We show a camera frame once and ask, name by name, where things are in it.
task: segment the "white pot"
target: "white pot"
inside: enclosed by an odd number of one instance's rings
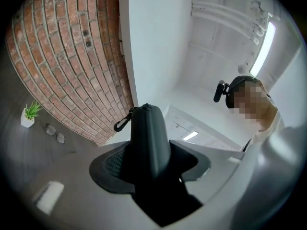
[[[32,120],[29,120],[25,117],[25,108],[23,110],[23,113],[21,114],[20,124],[26,128],[29,128],[32,124],[34,124],[34,118],[32,118]]]

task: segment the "fluorescent light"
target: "fluorescent light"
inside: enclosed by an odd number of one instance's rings
[[[198,135],[198,133],[196,131],[192,132],[191,134],[189,134],[188,136],[184,137],[183,139],[185,141],[190,140],[191,138],[193,138],[194,136]]]
[[[273,25],[271,22],[268,23],[268,29],[267,32],[265,34],[263,43],[262,43],[262,47],[260,49],[260,52],[257,56],[257,59],[253,65],[253,67],[250,70],[250,74],[253,75],[254,77],[257,76],[257,74],[259,73],[266,57],[268,56],[269,50],[271,48],[272,42],[273,42],[273,38],[275,35],[275,30],[276,27],[275,25]]]

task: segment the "neck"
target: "neck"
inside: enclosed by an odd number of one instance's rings
[[[272,103],[268,106],[262,118],[257,120],[259,131],[265,131],[271,126],[277,114],[277,111],[278,111],[277,107],[273,105]]]

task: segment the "potted plant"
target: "potted plant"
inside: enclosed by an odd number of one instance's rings
[[[29,128],[32,124],[34,124],[34,117],[37,117],[37,112],[42,110],[42,108],[39,107],[40,104],[38,104],[36,101],[33,101],[29,108],[27,105],[25,105],[23,113],[21,114],[20,124],[26,128]]]

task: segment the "person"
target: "person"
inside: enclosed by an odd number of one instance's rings
[[[250,145],[263,142],[271,133],[284,128],[278,108],[274,105],[262,82],[252,76],[236,77],[228,88],[226,106],[235,108],[245,118],[255,120],[259,130],[242,148],[246,151]]]

